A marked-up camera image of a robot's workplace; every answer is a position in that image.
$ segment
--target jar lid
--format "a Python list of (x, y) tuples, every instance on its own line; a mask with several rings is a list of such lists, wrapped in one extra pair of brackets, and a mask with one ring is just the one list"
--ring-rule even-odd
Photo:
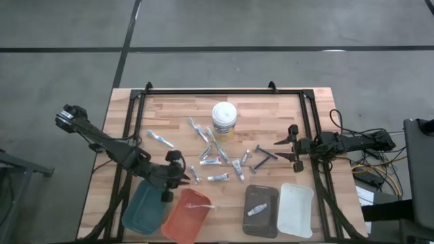
[(219, 126), (231, 126), (237, 120), (237, 108), (230, 102), (219, 102), (212, 109), (212, 119)]

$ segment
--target concrete floor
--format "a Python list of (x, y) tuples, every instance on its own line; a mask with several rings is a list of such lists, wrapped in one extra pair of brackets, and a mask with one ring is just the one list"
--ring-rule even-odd
[[(0, 47), (121, 47), (133, 4), (0, 0)], [(143, 0), (131, 45), (433, 44), (423, 0)], [(94, 154), (54, 117), (78, 104), (102, 126), (118, 61), (119, 53), (0, 54), (0, 148), (56, 168), (33, 180), (16, 242), (75, 238)], [(331, 87), (346, 127), (400, 131), (406, 118), (434, 118), (433, 63), (427, 51), (129, 54), (120, 87)], [(397, 166), (410, 198), (407, 162)]]

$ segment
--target white container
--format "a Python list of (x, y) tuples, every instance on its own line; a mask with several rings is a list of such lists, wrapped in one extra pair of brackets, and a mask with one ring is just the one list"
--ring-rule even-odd
[(212, 109), (212, 124), (217, 138), (233, 137), (237, 122), (237, 108), (230, 102), (219, 102)]
[(283, 184), (280, 188), (277, 229), (298, 237), (312, 237), (312, 198), (313, 190), (307, 186)]

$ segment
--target plastic jar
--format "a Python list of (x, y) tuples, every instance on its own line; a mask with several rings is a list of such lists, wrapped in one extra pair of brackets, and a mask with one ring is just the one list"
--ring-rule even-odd
[(220, 139), (232, 138), (237, 122), (237, 108), (230, 102), (219, 102), (212, 109), (212, 124), (215, 136)]

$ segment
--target white paper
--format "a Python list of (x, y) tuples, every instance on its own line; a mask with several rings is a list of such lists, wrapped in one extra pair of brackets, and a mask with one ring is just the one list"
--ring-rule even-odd
[[(359, 202), (361, 206), (366, 206), (366, 205), (372, 205), (374, 202), (374, 193), (370, 192), (368, 190), (365, 190), (363, 188), (360, 188), (358, 186), (355, 187), (355, 190), (357, 191), (357, 195), (359, 195)], [(366, 231), (368, 232), (368, 234), (371, 234), (371, 227), (372, 227), (372, 223), (371, 222), (365, 222), (366, 225)]]

